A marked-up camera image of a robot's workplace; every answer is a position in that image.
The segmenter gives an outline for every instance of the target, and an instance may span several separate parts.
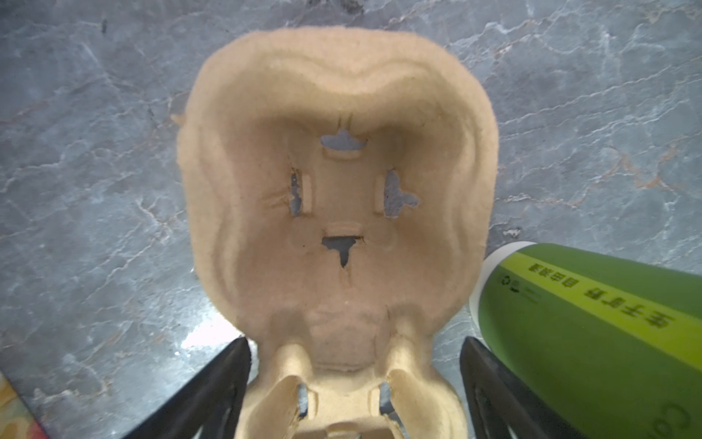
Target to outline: marble countertop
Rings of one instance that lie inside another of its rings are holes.
[[[252,30],[408,30],[460,58],[501,131],[488,251],[702,273],[702,6],[620,3],[3,2],[0,369],[52,438],[119,438],[238,334],[192,269],[168,117]],[[461,311],[435,340],[459,389],[476,333]]]

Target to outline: torn hole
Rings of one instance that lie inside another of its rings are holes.
[[[325,236],[322,238],[322,245],[327,249],[339,252],[339,263],[345,267],[349,262],[349,250],[356,244],[358,236]]]
[[[345,129],[340,129],[335,136],[331,134],[322,136],[319,141],[322,142],[323,146],[335,151],[358,151],[366,146],[366,142],[361,142],[351,136],[351,133]]]
[[[293,170],[290,176],[290,213],[299,216],[302,209],[303,198],[300,196],[300,180],[298,173]]]
[[[305,384],[298,384],[298,411],[300,419],[307,417],[307,386]]]
[[[399,176],[395,171],[388,171],[385,177],[385,216],[397,218],[405,206],[417,207],[419,198],[410,192],[402,192]]]
[[[399,418],[395,408],[392,406],[391,398],[392,391],[390,390],[390,385],[387,381],[383,381],[383,383],[380,385],[380,414],[397,422],[404,439],[409,439],[409,434],[407,434],[407,430],[405,429],[402,420]]]

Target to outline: colorful fabric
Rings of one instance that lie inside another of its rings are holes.
[[[48,439],[3,374],[0,374],[0,439]]]

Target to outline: yellow-green stripe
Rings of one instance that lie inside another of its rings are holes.
[[[702,320],[519,252],[500,265],[702,372]]]

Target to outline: green paper cup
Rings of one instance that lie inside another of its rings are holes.
[[[514,242],[469,306],[490,350],[590,439],[702,438],[702,277]]]

